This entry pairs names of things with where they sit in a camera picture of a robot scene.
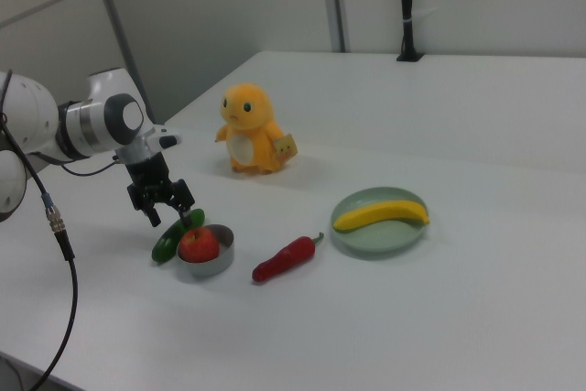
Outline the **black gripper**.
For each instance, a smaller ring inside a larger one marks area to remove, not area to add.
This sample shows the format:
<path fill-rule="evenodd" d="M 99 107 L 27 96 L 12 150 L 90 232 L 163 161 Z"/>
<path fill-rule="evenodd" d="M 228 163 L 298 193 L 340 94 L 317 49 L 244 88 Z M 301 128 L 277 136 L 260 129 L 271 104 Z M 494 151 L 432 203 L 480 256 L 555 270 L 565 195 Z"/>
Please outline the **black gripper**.
<path fill-rule="evenodd" d="M 124 147 L 118 150 L 118 158 L 132 181 L 127 192 L 134 209 L 141 211 L 153 227 L 161 224 L 156 203 L 172 207 L 186 228 L 192 225 L 191 208 L 195 200 L 183 179 L 171 182 L 162 152 L 134 151 L 131 147 Z"/>

